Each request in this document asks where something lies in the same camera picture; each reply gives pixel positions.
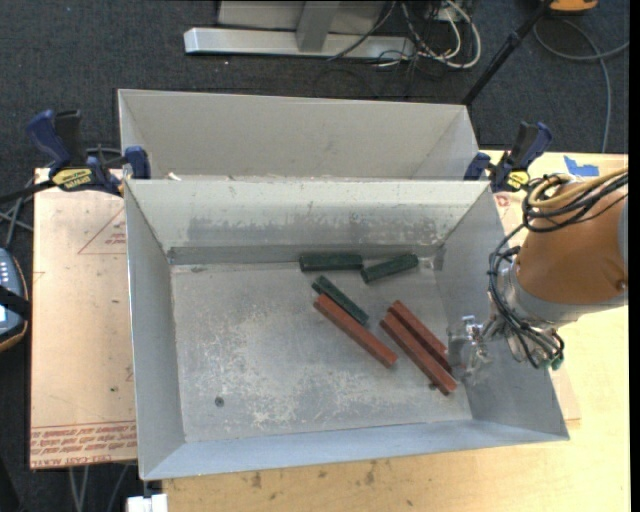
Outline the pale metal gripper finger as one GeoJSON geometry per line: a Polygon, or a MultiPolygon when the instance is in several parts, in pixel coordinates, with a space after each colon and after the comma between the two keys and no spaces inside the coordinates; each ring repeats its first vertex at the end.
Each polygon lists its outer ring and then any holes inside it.
{"type": "Polygon", "coordinates": [[[489,376],[493,359],[489,345],[486,341],[474,341],[471,343],[467,364],[467,382],[477,385],[485,381],[489,376]]]}
{"type": "Polygon", "coordinates": [[[447,329],[447,359],[456,373],[475,369],[478,348],[478,323],[474,315],[462,316],[447,329]]]}

